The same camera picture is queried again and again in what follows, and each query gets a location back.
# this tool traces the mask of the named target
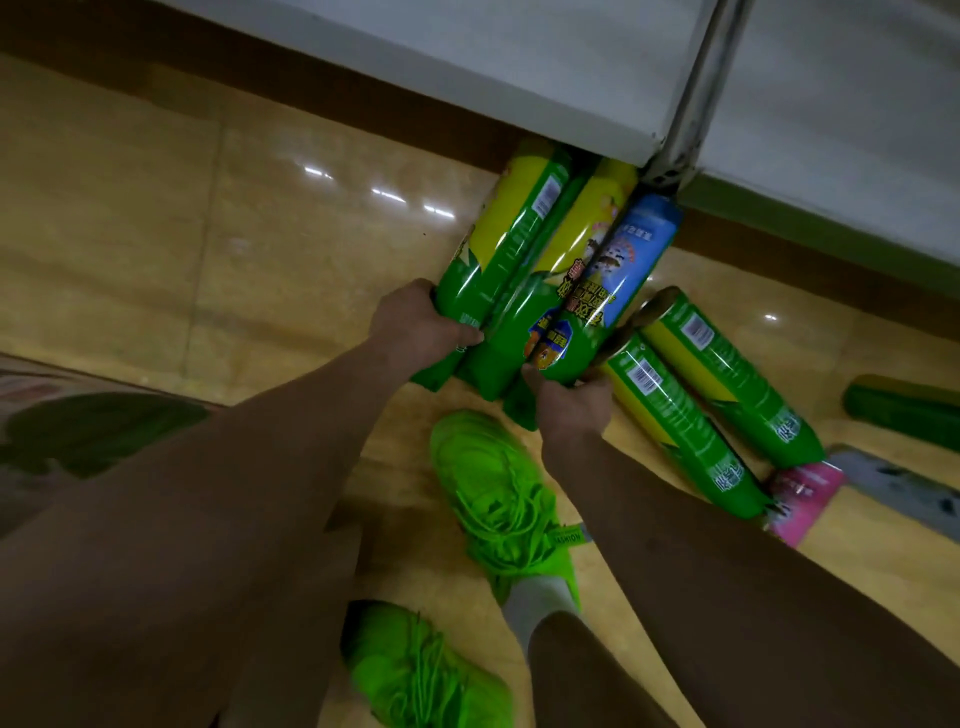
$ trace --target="leg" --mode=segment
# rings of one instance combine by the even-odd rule
[[[589,628],[568,612],[550,615],[534,630],[529,659],[539,726],[676,727]]]

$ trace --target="green shoe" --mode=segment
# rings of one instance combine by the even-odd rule
[[[579,607],[567,547],[589,537],[581,526],[560,526],[557,499],[523,444],[494,418],[465,409],[434,425],[430,455],[497,602],[518,579],[549,575],[566,581]]]
[[[454,652],[426,619],[386,601],[347,607],[340,638],[353,684],[388,728],[508,728],[504,682]]]

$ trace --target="sock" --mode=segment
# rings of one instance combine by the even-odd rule
[[[570,588],[560,576],[528,576],[517,581],[510,596],[500,607],[503,617],[523,650],[523,659],[529,662],[530,639],[544,619],[556,612],[569,612],[580,617]]]

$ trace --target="insecticide spray can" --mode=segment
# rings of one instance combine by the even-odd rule
[[[710,502],[741,519],[764,513],[770,499],[681,383],[633,327],[608,340],[594,364],[613,395]]]
[[[576,381],[647,280],[682,217],[661,195],[644,195],[634,203],[534,348],[530,361],[544,376],[567,385]],[[534,430],[536,409],[526,382],[516,379],[503,411],[521,427]]]
[[[512,295],[491,316],[483,343],[467,352],[457,373],[473,384],[481,397],[501,397],[523,362],[546,333],[553,316],[599,250],[607,231],[636,187],[632,164],[603,159],[565,216],[557,203],[531,250],[537,258],[519,278]],[[576,182],[564,190],[576,192]]]
[[[438,312],[462,324],[483,325],[560,197],[570,164],[569,152],[553,142],[531,138],[520,143],[437,285]],[[412,381],[436,392],[464,351],[417,372]]]
[[[826,457],[813,428],[676,286],[634,318],[657,353],[777,468]]]

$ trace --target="barcode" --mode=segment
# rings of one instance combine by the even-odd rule
[[[540,216],[541,220],[546,217],[547,212],[549,212],[553,204],[557,202],[557,198],[560,197],[560,191],[562,189],[563,186],[560,184],[560,181],[553,175],[550,175],[540,194],[537,195],[537,199],[534,200],[534,212]]]
[[[687,319],[680,331],[701,352],[713,341],[713,329],[695,313],[690,314],[690,318]]]
[[[646,359],[640,359],[636,366],[627,372],[627,376],[644,397],[655,392],[663,384],[663,377],[657,374],[657,370],[650,366],[650,362]]]

